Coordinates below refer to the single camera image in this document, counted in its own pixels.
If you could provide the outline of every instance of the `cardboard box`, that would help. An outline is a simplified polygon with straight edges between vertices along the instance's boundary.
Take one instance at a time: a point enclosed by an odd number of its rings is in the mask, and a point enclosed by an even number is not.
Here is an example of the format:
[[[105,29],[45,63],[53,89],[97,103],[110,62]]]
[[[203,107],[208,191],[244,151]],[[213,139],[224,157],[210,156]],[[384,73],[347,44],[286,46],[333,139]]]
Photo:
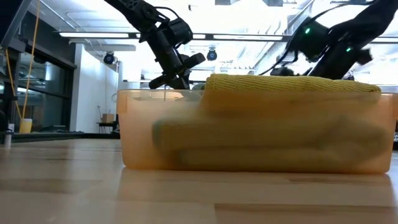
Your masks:
[[[114,121],[114,114],[102,114],[102,123],[112,123]]]

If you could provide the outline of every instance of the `security camera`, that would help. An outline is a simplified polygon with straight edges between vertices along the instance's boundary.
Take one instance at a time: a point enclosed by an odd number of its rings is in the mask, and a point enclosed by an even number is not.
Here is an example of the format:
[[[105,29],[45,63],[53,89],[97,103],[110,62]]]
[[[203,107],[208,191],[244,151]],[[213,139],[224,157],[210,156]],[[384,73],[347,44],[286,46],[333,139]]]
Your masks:
[[[214,61],[216,59],[217,59],[216,49],[210,49],[209,52],[207,53],[207,60]]]
[[[114,52],[107,52],[104,57],[104,63],[114,65],[116,62],[118,62],[118,58],[114,55]]]

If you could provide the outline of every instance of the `black cable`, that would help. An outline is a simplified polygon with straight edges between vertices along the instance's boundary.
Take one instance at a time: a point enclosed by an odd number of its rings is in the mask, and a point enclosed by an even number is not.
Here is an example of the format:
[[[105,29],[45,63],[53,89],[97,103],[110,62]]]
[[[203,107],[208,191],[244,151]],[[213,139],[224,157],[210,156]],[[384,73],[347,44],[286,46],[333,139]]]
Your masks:
[[[171,9],[169,7],[156,6],[155,9],[165,9],[165,10],[172,12],[175,16],[177,16],[177,18],[180,17],[173,9]]]
[[[361,5],[362,5],[362,6],[367,6],[367,5],[370,5],[370,4],[375,3],[376,1],[378,1],[378,0],[373,0],[373,1],[371,1],[371,2],[366,2],[366,3],[361,4]],[[335,6],[335,7],[333,7],[333,8],[327,9],[327,10],[325,10],[325,11],[323,11],[323,12],[317,14],[317,15],[314,16],[313,18],[309,19],[307,22],[301,23],[301,24],[299,25],[299,27],[296,29],[296,31],[293,33],[293,35],[290,37],[289,41],[287,42],[285,52],[284,52],[284,54],[280,57],[280,59],[279,59],[278,61],[276,61],[276,63],[275,63],[273,66],[271,66],[271,68],[269,68],[269,69],[266,70],[265,72],[260,73],[259,75],[264,75],[264,74],[266,74],[267,72],[271,71],[272,69],[276,68],[276,66],[278,66],[278,65],[286,58],[287,54],[290,52],[290,51],[289,51],[289,45],[290,45],[291,41],[294,39],[294,37],[297,35],[297,33],[298,33],[299,31],[301,31],[301,29],[302,29],[303,27],[309,25],[310,23],[312,23],[312,22],[314,22],[315,20],[317,20],[319,17],[325,15],[326,13],[328,13],[328,12],[334,10],[334,9],[337,9],[337,8],[343,7],[343,6],[349,6],[349,5],[351,5],[351,4],[349,4],[349,3],[340,4],[340,5],[338,5],[338,6]]]

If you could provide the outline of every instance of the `folded cloth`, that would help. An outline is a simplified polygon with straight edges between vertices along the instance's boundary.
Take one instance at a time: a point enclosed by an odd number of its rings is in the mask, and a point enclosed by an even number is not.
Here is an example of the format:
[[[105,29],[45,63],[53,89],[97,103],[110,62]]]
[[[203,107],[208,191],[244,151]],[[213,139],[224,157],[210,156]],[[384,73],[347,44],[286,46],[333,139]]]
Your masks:
[[[376,85],[350,80],[330,80],[306,76],[272,77],[227,74],[212,74],[207,78],[205,90],[381,92]]]
[[[390,145],[388,139],[391,138],[381,127],[364,119],[315,112],[277,119],[169,118],[154,125],[153,137],[155,145],[164,152],[304,147],[335,152],[346,162],[361,162],[381,153],[380,147]],[[329,147],[335,144],[341,147]]]

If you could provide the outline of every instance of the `ceiling light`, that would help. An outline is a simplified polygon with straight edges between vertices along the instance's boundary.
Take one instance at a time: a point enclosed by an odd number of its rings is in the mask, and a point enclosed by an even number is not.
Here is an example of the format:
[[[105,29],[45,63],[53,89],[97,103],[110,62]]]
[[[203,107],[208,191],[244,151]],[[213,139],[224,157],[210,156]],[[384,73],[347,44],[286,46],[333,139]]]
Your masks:
[[[68,38],[129,38],[129,34],[103,32],[61,32],[60,35]]]
[[[263,41],[281,41],[282,36],[277,35],[214,35],[214,39],[220,40],[263,40]]]
[[[205,34],[194,34],[193,38],[194,39],[205,39],[206,35]]]
[[[397,37],[378,37],[372,41],[372,44],[385,43],[385,44],[396,44],[398,43]]]
[[[330,1],[330,4],[350,4],[355,6],[363,6],[363,4],[367,2],[372,2],[372,0],[362,0],[362,1],[339,0],[339,1]]]
[[[123,80],[123,82],[131,82],[131,83],[149,83],[151,80]]]

